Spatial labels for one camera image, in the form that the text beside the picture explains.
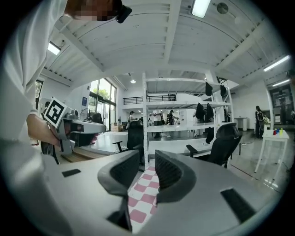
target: checkered tablecloth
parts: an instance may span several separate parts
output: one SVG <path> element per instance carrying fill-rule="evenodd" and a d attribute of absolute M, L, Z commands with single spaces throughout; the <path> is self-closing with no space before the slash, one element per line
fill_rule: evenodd
<path fill-rule="evenodd" d="M 154 167 L 148 167 L 128 193 L 128 208 L 133 228 L 137 233 L 156 211 L 159 179 Z"/>

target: chair armrest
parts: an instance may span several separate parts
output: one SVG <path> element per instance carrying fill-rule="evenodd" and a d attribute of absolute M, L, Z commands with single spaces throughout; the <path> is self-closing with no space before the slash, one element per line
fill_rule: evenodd
<path fill-rule="evenodd" d="M 134 146 L 132 148 L 132 150 L 139 150 L 140 148 L 142 148 L 142 144 L 138 144 L 138 145 Z"/>
<path fill-rule="evenodd" d="M 194 153 L 198 153 L 198 151 L 193 148 L 191 145 L 186 145 L 187 149 L 190 151 L 190 157 L 194 157 Z"/>
<path fill-rule="evenodd" d="M 123 141 L 119 141 L 119 142 L 113 142 L 113 144 L 117 144 L 118 145 L 118 148 L 119 148 L 119 151 L 122 152 L 122 148 L 121 148 L 121 142 Z"/>

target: white shelving unit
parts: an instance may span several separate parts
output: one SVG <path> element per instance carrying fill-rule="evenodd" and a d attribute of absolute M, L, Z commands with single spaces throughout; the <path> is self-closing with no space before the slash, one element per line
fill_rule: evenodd
<path fill-rule="evenodd" d="M 224 117 L 223 106 L 232 106 L 230 89 L 226 87 L 230 103 L 222 101 L 220 96 L 220 85 L 210 81 L 202 81 L 196 79 L 186 78 L 153 78 L 146 79 L 145 73 L 142 75 L 143 82 L 143 118 L 144 118 L 144 152 L 145 152 L 145 168 L 148 168 L 148 155 L 154 154 L 155 150 L 169 151 L 173 153 L 189 153 L 186 145 L 190 144 L 198 151 L 203 151 L 202 154 L 210 154 L 212 140 L 210 144 L 206 144 L 205 138 L 187 139 L 187 140 L 173 140 L 173 141 L 149 141 L 148 135 L 151 132 L 175 132 L 185 130 L 202 130 L 207 128 L 214 128 L 216 133 L 217 129 L 224 124 L 221 122 L 222 116 Z M 147 101 L 150 94 L 205 94 L 206 82 L 212 86 L 212 101 Z M 168 110 L 168 109 L 196 109 L 198 103 L 206 107 L 209 103 L 214 111 L 214 122 L 194 124 L 193 122 L 186 122 L 180 125 L 162 125 L 162 126 L 147 126 L 148 114 L 153 110 Z M 231 120 L 234 120 L 233 109 L 231 107 Z"/>

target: ceiling light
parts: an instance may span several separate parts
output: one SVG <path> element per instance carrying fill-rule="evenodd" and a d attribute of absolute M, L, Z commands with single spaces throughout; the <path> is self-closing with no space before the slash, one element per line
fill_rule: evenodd
<path fill-rule="evenodd" d="M 58 46 L 56 46 L 54 43 L 52 43 L 52 42 L 49 42 L 47 49 L 50 52 L 54 53 L 55 55 L 59 54 L 59 52 L 60 52 L 60 48 Z"/>
<path fill-rule="evenodd" d="M 289 82 L 289 81 L 290 81 L 289 79 L 284 80 L 284 81 L 282 81 L 282 82 L 280 82 L 280 83 L 276 83 L 276 84 L 274 84 L 273 87 L 278 86 L 278 85 L 280 85 L 280 84 L 282 84 L 282 83 Z"/>
<path fill-rule="evenodd" d="M 194 0 L 192 14 L 196 17 L 204 18 L 210 0 Z"/>
<path fill-rule="evenodd" d="M 290 56 L 285 56 L 284 58 L 280 59 L 280 60 L 277 61 L 276 63 L 274 63 L 274 64 L 272 64 L 272 65 L 266 67 L 266 68 L 264 69 L 264 71 L 269 71 L 269 70 L 272 69 L 273 67 L 275 67 L 275 66 L 281 64 L 282 62 L 288 60 L 289 58 L 290 58 Z"/>

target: white desk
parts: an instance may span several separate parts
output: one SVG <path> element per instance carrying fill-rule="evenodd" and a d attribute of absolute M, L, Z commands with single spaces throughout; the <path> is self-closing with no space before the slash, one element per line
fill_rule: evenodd
<path fill-rule="evenodd" d="M 242 119 L 243 131 L 247 131 L 247 117 L 235 117 L 235 119 L 237 120 L 236 124 L 238 128 L 239 128 L 239 119 Z"/>
<path fill-rule="evenodd" d="M 283 134 L 280 135 L 279 133 L 276 134 L 276 135 L 273 135 L 273 130 L 265 130 L 264 133 L 263 133 L 263 141 L 262 141 L 262 147 L 261 147 L 261 152 L 260 152 L 260 155 L 259 155 L 259 159 L 258 159 L 258 163 L 257 163 L 257 166 L 255 168 L 255 173 L 257 172 L 258 170 L 258 167 L 260 165 L 260 162 L 261 162 L 261 159 L 262 159 L 262 154 L 263 154 L 263 151 L 264 151 L 264 147 L 265 147 L 265 143 L 266 143 L 266 140 L 270 140 L 270 141 L 277 141 L 277 142 L 284 142 L 284 149 L 283 149 L 283 153 L 282 153 L 282 157 L 281 159 L 279 160 L 279 163 L 278 163 L 278 168 L 277 168 L 277 172 L 274 176 L 273 179 L 275 179 L 277 177 L 277 174 L 278 174 L 278 171 L 279 169 L 281 168 L 281 164 L 283 162 L 283 159 L 285 157 L 285 153 L 286 153 L 286 148 L 287 148 L 287 142 L 288 142 L 288 139 L 289 139 L 289 136 L 288 134 L 286 133 L 286 131 L 283 130 Z"/>

